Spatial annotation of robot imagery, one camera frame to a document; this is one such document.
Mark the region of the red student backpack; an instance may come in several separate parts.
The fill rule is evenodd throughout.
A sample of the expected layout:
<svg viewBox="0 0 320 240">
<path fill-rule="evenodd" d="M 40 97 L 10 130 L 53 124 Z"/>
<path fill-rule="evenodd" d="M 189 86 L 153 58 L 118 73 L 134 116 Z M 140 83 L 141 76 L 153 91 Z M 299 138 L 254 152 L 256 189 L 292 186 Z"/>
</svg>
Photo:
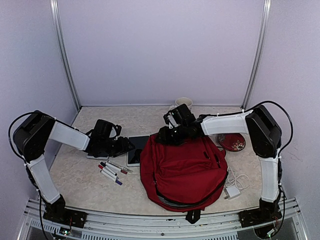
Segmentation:
<svg viewBox="0 0 320 240">
<path fill-rule="evenodd" d="M 186 213 L 195 224 L 201 212 L 216 202 L 228 176 L 226 152 L 208 137 L 181 145 L 164 145 L 151 135 L 140 154 L 140 180 L 155 204 Z"/>
</svg>

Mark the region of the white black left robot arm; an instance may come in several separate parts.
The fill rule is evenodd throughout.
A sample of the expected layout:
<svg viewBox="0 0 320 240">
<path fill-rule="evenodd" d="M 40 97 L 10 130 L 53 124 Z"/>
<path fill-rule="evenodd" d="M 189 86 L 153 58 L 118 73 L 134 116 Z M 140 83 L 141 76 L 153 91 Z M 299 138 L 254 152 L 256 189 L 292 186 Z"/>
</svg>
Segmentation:
<svg viewBox="0 0 320 240">
<path fill-rule="evenodd" d="M 128 137 L 121 136 L 122 127 L 98 119 L 94 127 L 84 133 L 42 111 L 35 110 L 18 116 L 8 128 L 8 142 L 20 158 L 32 184 L 45 203 L 46 212 L 63 223 L 70 218 L 66 202 L 51 177 L 46 162 L 47 145 L 68 146 L 94 159 L 114 158 L 135 148 Z"/>
</svg>

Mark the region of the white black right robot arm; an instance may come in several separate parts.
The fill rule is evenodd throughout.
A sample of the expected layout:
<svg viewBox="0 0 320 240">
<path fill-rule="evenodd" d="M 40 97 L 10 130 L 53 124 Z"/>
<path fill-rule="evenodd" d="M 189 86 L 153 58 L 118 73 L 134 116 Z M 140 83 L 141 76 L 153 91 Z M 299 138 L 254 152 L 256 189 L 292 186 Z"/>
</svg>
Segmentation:
<svg viewBox="0 0 320 240">
<path fill-rule="evenodd" d="M 247 134 L 260 162 L 262 192 L 256 218 L 266 222 L 278 209 L 282 188 L 281 153 L 291 143 L 282 145 L 282 130 L 262 101 L 247 110 L 235 113 L 201 114 L 195 117 L 185 104 L 169 110 L 164 116 L 166 125 L 160 128 L 156 140 L 164 145 L 177 146 L 187 139 L 218 134 Z"/>
</svg>

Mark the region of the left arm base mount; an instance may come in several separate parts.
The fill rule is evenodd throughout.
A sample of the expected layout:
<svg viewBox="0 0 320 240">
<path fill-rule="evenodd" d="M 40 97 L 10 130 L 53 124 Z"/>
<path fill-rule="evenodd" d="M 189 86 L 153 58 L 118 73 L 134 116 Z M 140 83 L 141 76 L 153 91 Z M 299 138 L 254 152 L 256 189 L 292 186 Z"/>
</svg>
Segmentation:
<svg viewBox="0 0 320 240">
<path fill-rule="evenodd" d="M 66 202 L 62 195 L 54 203 L 48 203 L 45 199 L 43 201 L 45 204 L 45 212 L 43 214 L 45 220 L 70 227 L 84 228 L 87 213 L 66 208 Z"/>
</svg>

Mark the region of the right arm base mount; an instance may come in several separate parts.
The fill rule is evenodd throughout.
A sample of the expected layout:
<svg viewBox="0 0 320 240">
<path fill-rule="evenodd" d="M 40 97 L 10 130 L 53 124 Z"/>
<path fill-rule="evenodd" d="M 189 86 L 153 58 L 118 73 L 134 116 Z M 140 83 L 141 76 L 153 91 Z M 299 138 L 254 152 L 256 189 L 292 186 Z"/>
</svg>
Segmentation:
<svg viewBox="0 0 320 240">
<path fill-rule="evenodd" d="M 282 213 L 278 200 L 267 202 L 260 199 L 258 208 L 240 211 L 238 216 L 241 227 L 246 228 L 280 219 Z"/>
</svg>

